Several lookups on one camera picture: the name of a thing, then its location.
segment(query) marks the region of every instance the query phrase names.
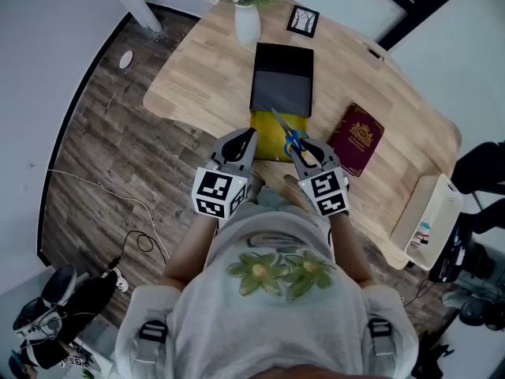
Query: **green flower print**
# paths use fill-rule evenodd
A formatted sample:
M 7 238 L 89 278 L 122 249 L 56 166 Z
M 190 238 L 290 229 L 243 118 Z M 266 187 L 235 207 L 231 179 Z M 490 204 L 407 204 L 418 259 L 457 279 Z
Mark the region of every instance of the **green flower print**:
M 287 290 L 288 300 L 300 298 L 314 283 L 320 289 L 333 284 L 330 272 L 334 268 L 324 264 L 312 252 L 306 250 L 303 257 L 290 255 L 286 259 L 292 264 L 291 273 L 283 277 L 284 282 L 290 284 Z
M 241 277 L 240 294 L 250 295 L 259 288 L 263 288 L 268 294 L 281 296 L 279 279 L 285 276 L 288 268 L 285 265 L 275 263 L 275 253 L 260 256 L 255 253 L 243 253 L 239 256 L 239 263 L 230 265 L 226 270 L 229 276 Z

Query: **book cover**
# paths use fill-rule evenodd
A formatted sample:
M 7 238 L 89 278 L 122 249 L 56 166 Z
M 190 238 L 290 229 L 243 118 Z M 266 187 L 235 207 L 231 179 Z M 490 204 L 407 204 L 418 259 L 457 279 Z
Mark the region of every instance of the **book cover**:
M 359 177 L 372 157 L 384 127 L 367 111 L 352 103 L 340 120 L 328 144 L 340 158 L 342 166 Z

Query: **person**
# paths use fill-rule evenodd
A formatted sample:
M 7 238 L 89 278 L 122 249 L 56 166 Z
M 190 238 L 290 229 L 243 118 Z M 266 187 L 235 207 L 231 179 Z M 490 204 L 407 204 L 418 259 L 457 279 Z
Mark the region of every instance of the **person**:
M 159 285 L 133 292 L 116 342 L 122 377 L 409 375 L 416 332 L 398 293 L 373 279 L 348 215 L 329 218 L 332 253 L 303 209 L 266 186 L 248 199 L 216 236 L 217 219 L 198 215 Z M 376 355 L 373 318 L 391 324 L 385 355 Z M 139 331 L 156 319 L 167 334 L 159 357 L 144 359 L 155 366 L 147 375 Z
M 25 340 L 19 352 L 13 351 L 9 358 L 13 375 L 17 379 L 36 379 L 36 367 L 48 370 L 69 356 L 83 358 L 70 343 L 105 309 L 116 287 L 121 292 L 128 290 L 128 283 L 119 268 L 78 287 L 68 302 L 57 308 L 62 319 L 62 327 L 57 334 L 42 340 Z

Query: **black buckle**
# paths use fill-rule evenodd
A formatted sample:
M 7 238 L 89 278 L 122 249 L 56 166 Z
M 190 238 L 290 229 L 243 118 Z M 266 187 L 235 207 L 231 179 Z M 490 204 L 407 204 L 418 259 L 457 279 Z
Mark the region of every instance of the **black buckle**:
M 148 321 L 140 329 L 140 338 L 143 340 L 155 341 L 156 343 L 165 343 L 168 335 L 168 327 L 161 321 Z
M 368 328 L 370 329 L 372 338 L 391 336 L 393 333 L 391 323 L 378 317 L 370 319 Z

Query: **scissors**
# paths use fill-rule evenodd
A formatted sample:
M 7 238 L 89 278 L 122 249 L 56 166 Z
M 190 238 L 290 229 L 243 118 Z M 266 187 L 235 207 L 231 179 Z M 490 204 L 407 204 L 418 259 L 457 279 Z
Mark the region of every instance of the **scissors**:
M 282 119 L 281 114 L 274 110 L 273 108 L 271 109 L 272 113 L 275 115 L 275 119 L 277 119 L 277 122 L 281 125 L 281 127 L 284 129 L 284 132 L 286 133 L 286 143 L 284 144 L 284 152 L 286 153 L 286 156 L 291 157 L 290 154 L 290 147 L 293 145 L 296 147 L 300 152 L 305 152 L 307 149 L 303 147 L 303 145 L 300 142 L 300 139 L 306 139 L 309 137 L 309 135 L 306 132 L 298 132 L 295 129 L 291 129 L 290 126 L 287 124 L 284 119 Z

